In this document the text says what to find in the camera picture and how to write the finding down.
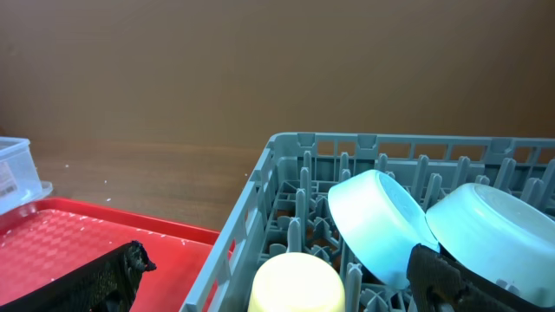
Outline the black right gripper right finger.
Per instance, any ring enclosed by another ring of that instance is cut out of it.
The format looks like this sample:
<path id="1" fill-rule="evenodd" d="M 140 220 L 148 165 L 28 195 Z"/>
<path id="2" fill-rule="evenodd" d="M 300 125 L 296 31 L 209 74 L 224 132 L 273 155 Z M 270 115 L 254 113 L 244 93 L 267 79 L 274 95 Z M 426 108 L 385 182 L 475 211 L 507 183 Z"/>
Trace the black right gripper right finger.
<path id="1" fill-rule="evenodd" d="M 542 312 L 516 287 L 492 283 L 421 244 L 411 250 L 407 278 L 418 312 Z"/>

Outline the green bowl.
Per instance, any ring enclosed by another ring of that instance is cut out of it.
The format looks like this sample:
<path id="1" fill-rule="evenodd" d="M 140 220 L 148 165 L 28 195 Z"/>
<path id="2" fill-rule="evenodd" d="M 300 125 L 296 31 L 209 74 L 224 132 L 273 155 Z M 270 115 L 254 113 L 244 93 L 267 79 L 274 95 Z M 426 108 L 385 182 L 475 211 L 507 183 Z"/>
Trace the green bowl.
<path id="1" fill-rule="evenodd" d="M 426 212 L 441 246 L 473 273 L 526 301 L 554 305 L 554 220 L 489 185 L 459 186 Z"/>

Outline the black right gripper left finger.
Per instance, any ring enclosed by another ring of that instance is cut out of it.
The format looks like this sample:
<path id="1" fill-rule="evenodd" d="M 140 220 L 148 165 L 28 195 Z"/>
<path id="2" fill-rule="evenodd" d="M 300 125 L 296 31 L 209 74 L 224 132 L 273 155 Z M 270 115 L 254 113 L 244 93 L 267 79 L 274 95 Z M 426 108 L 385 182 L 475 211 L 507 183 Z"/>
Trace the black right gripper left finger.
<path id="1" fill-rule="evenodd" d="M 144 273 L 156 269 L 134 240 L 1 306 L 1 312 L 129 312 Z"/>

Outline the light blue bowl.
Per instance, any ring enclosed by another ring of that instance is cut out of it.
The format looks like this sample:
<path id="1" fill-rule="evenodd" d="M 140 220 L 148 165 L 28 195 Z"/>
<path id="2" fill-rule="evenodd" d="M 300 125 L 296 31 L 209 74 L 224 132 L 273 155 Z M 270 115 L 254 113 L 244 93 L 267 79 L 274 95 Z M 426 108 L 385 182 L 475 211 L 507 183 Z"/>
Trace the light blue bowl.
<path id="1" fill-rule="evenodd" d="M 426 213 L 410 193 L 384 172 L 368 170 L 330 188 L 331 217 L 360 263 L 380 282 L 406 289 L 411 250 L 438 251 Z"/>

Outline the yellow plastic cup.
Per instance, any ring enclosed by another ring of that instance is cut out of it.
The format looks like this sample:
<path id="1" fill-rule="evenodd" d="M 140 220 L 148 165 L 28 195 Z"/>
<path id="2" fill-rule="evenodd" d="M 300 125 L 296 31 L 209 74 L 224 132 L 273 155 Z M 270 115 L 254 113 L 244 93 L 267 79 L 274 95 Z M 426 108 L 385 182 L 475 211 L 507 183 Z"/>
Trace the yellow plastic cup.
<path id="1" fill-rule="evenodd" d="M 344 312 L 345 290 L 334 268 L 307 253 L 288 252 L 256 272 L 249 312 Z"/>

